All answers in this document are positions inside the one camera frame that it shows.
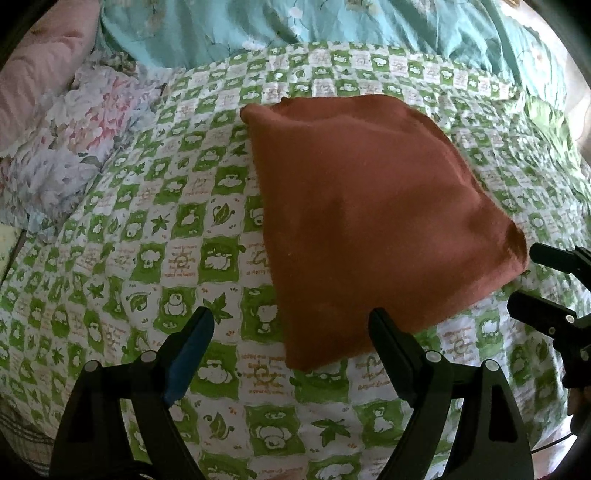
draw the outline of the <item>black cable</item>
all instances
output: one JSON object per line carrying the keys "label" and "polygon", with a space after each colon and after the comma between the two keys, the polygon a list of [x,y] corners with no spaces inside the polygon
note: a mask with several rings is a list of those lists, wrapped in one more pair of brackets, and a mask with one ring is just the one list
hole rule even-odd
{"label": "black cable", "polygon": [[555,440],[553,442],[550,442],[548,445],[544,445],[543,447],[540,448],[536,448],[535,450],[531,451],[531,454],[533,455],[534,453],[538,453],[542,450],[546,450],[547,448],[550,448],[560,442],[563,442],[564,440],[566,440],[567,438],[569,438],[570,436],[574,435],[573,432],[570,432],[567,436],[562,437],[561,439]]}

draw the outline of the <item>bolt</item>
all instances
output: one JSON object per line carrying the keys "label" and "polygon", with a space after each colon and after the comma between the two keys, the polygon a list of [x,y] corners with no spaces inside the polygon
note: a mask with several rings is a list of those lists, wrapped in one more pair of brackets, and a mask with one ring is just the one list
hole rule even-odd
{"label": "bolt", "polygon": [[494,360],[487,360],[486,362],[484,362],[484,366],[487,367],[487,369],[491,372],[496,372],[499,369],[499,364],[496,363]]}
{"label": "bolt", "polygon": [[99,363],[96,360],[91,360],[84,366],[84,370],[88,373],[95,371],[97,368],[99,368]]}
{"label": "bolt", "polygon": [[429,360],[432,364],[436,364],[437,362],[441,361],[441,354],[434,352],[433,350],[429,350],[425,357]]}
{"label": "bolt", "polygon": [[149,364],[150,362],[156,360],[156,352],[153,350],[148,350],[147,352],[142,353],[140,358],[143,363]]}

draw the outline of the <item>brown cloth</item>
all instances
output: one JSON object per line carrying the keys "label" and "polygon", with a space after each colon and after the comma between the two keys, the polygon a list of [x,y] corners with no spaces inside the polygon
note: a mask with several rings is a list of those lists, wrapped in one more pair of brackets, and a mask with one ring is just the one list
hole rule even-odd
{"label": "brown cloth", "polygon": [[418,332],[527,265],[523,232],[429,118],[384,95],[248,105],[287,365],[372,350],[384,307]]}

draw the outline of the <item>teal floral fabric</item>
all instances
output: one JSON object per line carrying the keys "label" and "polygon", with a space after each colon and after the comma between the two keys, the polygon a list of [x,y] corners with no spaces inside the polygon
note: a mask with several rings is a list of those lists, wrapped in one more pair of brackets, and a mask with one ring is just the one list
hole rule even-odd
{"label": "teal floral fabric", "polygon": [[459,61],[564,108],[561,68],[498,0],[105,0],[98,45],[164,67],[297,42],[401,46]]}
{"label": "teal floral fabric", "polygon": [[[29,239],[0,288],[0,395],[50,436],[85,362],[131,362],[204,305],[213,341],[170,411],[208,478],[361,480],[377,476],[400,440],[412,411],[375,353],[309,373],[285,365],[239,116],[249,103],[395,96],[437,123],[528,244],[590,242],[588,172],[564,116],[488,72],[398,47],[319,42],[234,54],[168,78],[156,111],[110,157],[57,240]],[[566,392],[549,338],[508,316],[516,288],[591,309],[578,282],[532,264],[417,337],[455,362],[498,361],[534,445],[566,417]],[[460,408],[455,401],[430,479],[443,471]],[[147,459],[132,410],[124,416],[134,455]]]}

